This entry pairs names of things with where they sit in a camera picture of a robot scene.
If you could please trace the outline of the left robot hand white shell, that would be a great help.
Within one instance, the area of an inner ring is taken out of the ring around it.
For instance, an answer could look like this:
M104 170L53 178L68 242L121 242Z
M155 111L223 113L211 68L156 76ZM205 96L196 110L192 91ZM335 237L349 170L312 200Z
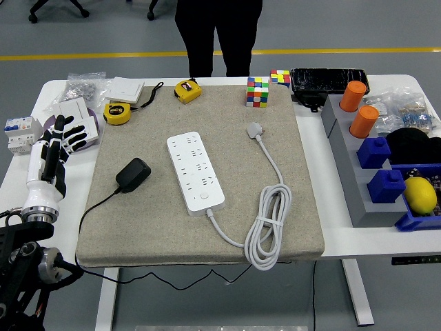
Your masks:
M73 116L56 117L53 129L45 130L33 145L28 167L28 198L22 207L24 219L44 214L57 218L59 202L65 197L65 168L69 156L86 145L84 126L65 130Z

